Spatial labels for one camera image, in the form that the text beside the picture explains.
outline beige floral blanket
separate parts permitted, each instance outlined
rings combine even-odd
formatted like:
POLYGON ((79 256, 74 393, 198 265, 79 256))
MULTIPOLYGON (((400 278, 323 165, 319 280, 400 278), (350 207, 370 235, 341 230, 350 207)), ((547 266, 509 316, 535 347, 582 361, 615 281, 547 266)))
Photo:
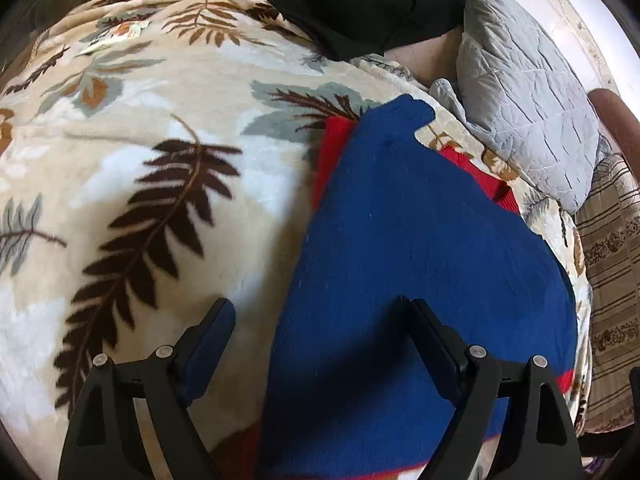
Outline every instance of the beige floral blanket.
MULTIPOLYGON (((238 323, 191 418, 210 450, 259 420, 324 121, 404 92, 436 110, 417 139, 453 144, 507 181, 566 269, 578 316, 566 400, 580 427, 590 288, 556 202, 398 65, 330 62, 265 0, 95 0, 39 39, 0 98, 13 139, 0 158, 0 417, 41 478, 57 477, 92 356, 144 358, 220 296, 238 323), (125 39, 109 43, 116 28, 125 39)), ((138 408, 152 466, 168 478, 138 408)))

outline tag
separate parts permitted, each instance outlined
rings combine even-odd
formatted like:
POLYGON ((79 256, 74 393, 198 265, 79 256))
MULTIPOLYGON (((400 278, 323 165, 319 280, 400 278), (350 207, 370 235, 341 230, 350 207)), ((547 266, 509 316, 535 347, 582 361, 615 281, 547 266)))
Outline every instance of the tag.
POLYGON ((142 30, 148 25, 148 20, 120 23, 115 27, 111 27, 108 30, 102 32, 89 44, 86 49, 81 50, 77 54, 77 56, 92 54, 98 50, 108 48, 114 43, 137 38, 140 34, 142 34, 142 30))

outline brown striped cushion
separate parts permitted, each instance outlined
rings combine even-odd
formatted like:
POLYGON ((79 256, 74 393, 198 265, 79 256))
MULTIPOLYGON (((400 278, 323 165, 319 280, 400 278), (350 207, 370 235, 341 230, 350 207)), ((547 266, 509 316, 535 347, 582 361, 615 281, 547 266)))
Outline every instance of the brown striped cushion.
POLYGON ((640 190, 622 155, 596 166, 575 222, 593 288, 593 382, 584 429, 601 433, 633 423, 628 375, 640 365, 640 190))

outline quilted pillow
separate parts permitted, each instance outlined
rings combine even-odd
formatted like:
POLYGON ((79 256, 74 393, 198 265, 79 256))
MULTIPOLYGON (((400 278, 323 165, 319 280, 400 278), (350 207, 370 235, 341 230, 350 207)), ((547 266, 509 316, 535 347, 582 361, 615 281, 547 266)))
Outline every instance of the quilted pillow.
POLYGON ((465 0, 460 101, 431 95, 532 186, 574 213, 591 186, 598 119, 566 59, 514 0, 465 0))

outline screw head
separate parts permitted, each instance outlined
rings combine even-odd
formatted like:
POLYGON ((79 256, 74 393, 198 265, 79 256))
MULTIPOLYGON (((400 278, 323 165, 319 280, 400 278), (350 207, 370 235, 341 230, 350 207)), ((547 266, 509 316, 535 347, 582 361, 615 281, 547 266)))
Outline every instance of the screw head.
POLYGON ((171 354, 174 353, 174 347, 169 345, 162 345, 156 350, 156 355, 161 359, 167 359, 171 357, 171 354))
POLYGON ((535 364, 538 368, 546 368, 546 366, 548 365, 548 361, 542 355, 534 355, 533 364, 535 364))
POLYGON ((100 368, 101 366, 107 364, 108 360, 109 358, 107 357, 107 354, 98 354, 96 357, 94 357, 94 366, 100 368))
POLYGON ((486 350, 483 346, 480 345, 473 345, 469 347, 469 353, 476 359, 482 359, 483 357, 486 357, 486 350))

